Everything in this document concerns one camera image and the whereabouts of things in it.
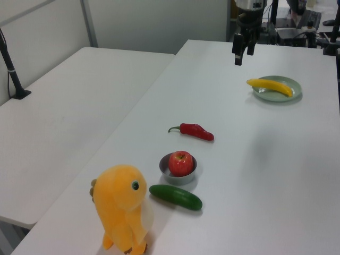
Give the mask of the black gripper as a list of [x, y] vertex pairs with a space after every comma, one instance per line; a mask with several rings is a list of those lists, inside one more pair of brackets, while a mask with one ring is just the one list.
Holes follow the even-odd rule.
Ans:
[[235, 57], [235, 65], [241, 66], [243, 59], [243, 36], [248, 37], [247, 54], [252, 56], [256, 45], [256, 33], [262, 23], [263, 9], [245, 10], [238, 9], [236, 23], [240, 28], [240, 33], [234, 35], [232, 53]]

